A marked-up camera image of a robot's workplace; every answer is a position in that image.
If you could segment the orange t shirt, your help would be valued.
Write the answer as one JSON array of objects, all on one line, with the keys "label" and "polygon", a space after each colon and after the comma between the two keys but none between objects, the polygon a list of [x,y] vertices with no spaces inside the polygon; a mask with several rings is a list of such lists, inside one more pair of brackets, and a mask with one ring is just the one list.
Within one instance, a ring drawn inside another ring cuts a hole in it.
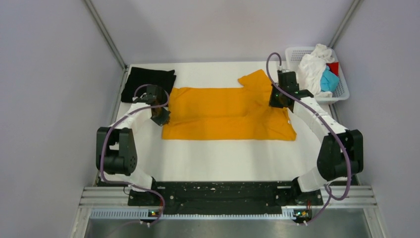
[{"label": "orange t shirt", "polygon": [[174,88],[162,139],[296,140],[288,109],[269,106],[272,86],[262,69],[238,83],[240,88]]}]

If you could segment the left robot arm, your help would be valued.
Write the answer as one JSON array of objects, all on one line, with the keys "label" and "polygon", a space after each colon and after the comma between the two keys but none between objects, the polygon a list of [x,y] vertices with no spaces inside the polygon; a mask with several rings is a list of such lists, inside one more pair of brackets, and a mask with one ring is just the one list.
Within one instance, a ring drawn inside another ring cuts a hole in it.
[{"label": "left robot arm", "polygon": [[141,88],[135,90],[133,103],[122,117],[97,130],[96,166],[101,181],[127,185],[140,192],[140,199],[147,205],[159,200],[159,206],[164,207],[163,196],[153,187],[155,179],[138,165],[135,135],[145,122],[158,126],[169,122],[169,94],[157,85],[143,85],[144,93]]}]

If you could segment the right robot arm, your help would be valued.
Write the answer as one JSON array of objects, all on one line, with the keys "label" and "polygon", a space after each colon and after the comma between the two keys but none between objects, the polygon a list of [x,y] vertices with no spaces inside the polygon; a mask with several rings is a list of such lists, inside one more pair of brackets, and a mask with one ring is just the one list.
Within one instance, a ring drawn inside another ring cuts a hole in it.
[{"label": "right robot arm", "polygon": [[364,168],[363,135],[349,130],[333,119],[309,90],[301,90],[296,74],[278,70],[277,82],[272,82],[269,105],[288,109],[298,116],[316,135],[321,146],[316,165],[293,179],[290,197],[304,204],[311,193],[324,187],[330,198],[341,201],[350,192],[351,177]]}]

